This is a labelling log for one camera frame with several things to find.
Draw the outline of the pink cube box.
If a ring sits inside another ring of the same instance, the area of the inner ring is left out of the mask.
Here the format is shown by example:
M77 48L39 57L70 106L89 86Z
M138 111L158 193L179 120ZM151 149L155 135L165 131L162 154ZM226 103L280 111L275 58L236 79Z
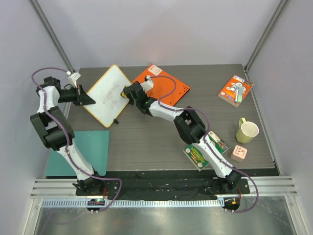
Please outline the pink cube box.
M247 149L242 146L236 145L230 155L230 158L236 162L241 163L246 158L246 155Z

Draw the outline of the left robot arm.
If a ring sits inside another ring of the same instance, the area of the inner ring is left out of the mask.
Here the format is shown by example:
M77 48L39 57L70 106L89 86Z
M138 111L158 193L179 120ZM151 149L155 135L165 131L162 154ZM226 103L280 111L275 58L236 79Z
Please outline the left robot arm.
M40 97L38 111L30 116L30 121L46 148L51 148L67 161L74 170L77 182L73 185L81 193L100 195L104 183L100 175L83 157L75 143L75 133L67 118L59 108L59 103L71 102L76 106L95 104L81 85L62 89L59 79L47 77L36 90Z

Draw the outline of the green book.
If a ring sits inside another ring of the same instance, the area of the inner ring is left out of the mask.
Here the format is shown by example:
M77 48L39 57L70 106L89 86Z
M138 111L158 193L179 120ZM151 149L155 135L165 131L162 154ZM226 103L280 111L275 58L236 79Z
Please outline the green book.
M229 149L229 145L214 131L210 131L204 140L207 141L208 144L200 142L199 144L194 143L188 145L183 149L183 153L198 171L203 170L208 165L211 165L217 174L228 170L224 164L220 163L216 155L225 161L222 154Z

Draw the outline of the teal mat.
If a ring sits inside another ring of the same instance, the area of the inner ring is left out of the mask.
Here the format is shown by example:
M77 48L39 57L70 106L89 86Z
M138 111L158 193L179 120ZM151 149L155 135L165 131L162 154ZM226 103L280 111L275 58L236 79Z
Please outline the teal mat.
M102 176L106 174L109 131L75 131L75 143L83 157ZM46 177L75 177L76 173L66 159L54 150L51 150L47 167Z

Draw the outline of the aluminium rail front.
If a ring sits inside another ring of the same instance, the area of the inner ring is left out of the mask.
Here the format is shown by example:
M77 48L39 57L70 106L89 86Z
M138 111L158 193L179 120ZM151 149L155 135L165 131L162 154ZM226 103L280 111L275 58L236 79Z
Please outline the aluminium rail front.
M244 184L244 189L249 189L248 194L216 194L215 199L174 199L169 200L115 200L112 208L176 208L176 207L219 207L225 202L239 197L256 196L296 196L297 192L290 177L253 177L257 185L259 194L256 194L253 183L248 180ZM95 196L76 196L74 187L70 184L70 179L44 179L36 180L30 198L42 199L42 207L47 208L69 208L86 207L91 210L103 208L109 204L110 200Z

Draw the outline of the marker pen on book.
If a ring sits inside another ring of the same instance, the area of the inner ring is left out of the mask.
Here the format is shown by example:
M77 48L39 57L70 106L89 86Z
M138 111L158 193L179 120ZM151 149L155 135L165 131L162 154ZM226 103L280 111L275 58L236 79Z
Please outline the marker pen on book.
M236 104L241 103L243 99L243 93L244 93L244 86L237 86L235 90L235 100L234 102Z

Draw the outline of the orange comic book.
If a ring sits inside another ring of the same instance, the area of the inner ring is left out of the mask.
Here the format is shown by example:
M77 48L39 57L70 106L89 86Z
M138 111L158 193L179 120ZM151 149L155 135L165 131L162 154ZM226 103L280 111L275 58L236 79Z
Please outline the orange comic book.
M234 107L238 107L250 92L253 85L252 82L234 75L218 93L218 97Z

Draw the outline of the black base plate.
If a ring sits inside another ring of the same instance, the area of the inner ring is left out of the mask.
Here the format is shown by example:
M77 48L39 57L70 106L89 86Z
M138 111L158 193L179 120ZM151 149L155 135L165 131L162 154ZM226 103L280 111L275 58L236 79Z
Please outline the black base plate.
M215 194L249 194L247 179L239 175L222 179L212 170L108 171L104 181L75 182L77 195L106 192L112 198L127 200L172 200L174 197L200 197Z

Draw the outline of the yellow-framed whiteboard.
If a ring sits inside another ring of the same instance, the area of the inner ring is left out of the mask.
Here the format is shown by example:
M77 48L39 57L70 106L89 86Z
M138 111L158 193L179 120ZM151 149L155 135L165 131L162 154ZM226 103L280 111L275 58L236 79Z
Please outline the yellow-framed whiteboard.
M123 71L113 64L89 89L87 95L95 103L84 108L104 127L109 128L129 103L121 93L130 80Z

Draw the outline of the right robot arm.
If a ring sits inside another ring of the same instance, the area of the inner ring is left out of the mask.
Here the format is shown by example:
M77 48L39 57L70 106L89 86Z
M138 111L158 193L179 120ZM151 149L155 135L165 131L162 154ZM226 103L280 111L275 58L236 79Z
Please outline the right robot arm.
M164 104L159 99L149 97L139 82L124 87L122 96L128 98L129 103L136 105L143 114L172 122L180 138L186 144L195 147L209 161L220 179L224 192L233 193L238 188L241 173L210 142L209 130L199 117L198 111L190 106L176 108Z

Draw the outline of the yellow-green mug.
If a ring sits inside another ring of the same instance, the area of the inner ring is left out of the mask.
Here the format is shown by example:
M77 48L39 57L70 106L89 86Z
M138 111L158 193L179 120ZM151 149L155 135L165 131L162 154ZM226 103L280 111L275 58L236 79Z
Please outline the yellow-green mug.
M239 129L235 135L238 143L246 144L252 141L259 134L258 126L244 117L239 119Z

